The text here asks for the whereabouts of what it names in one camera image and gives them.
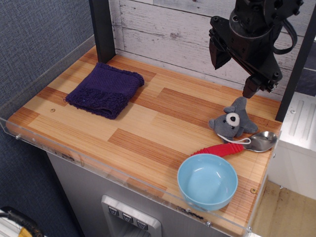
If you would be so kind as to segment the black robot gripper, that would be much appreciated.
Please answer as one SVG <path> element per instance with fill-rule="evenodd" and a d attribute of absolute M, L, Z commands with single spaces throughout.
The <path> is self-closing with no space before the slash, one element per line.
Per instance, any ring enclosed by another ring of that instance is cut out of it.
<path fill-rule="evenodd" d="M 288 18 L 300 13 L 302 0 L 238 0 L 229 19 L 210 20 L 209 51 L 217 70 L 234 59 L 249 73 L 243 97 L 272 92 L 282 79 L 275 55 L 289 53 L 297 33 Z"/>

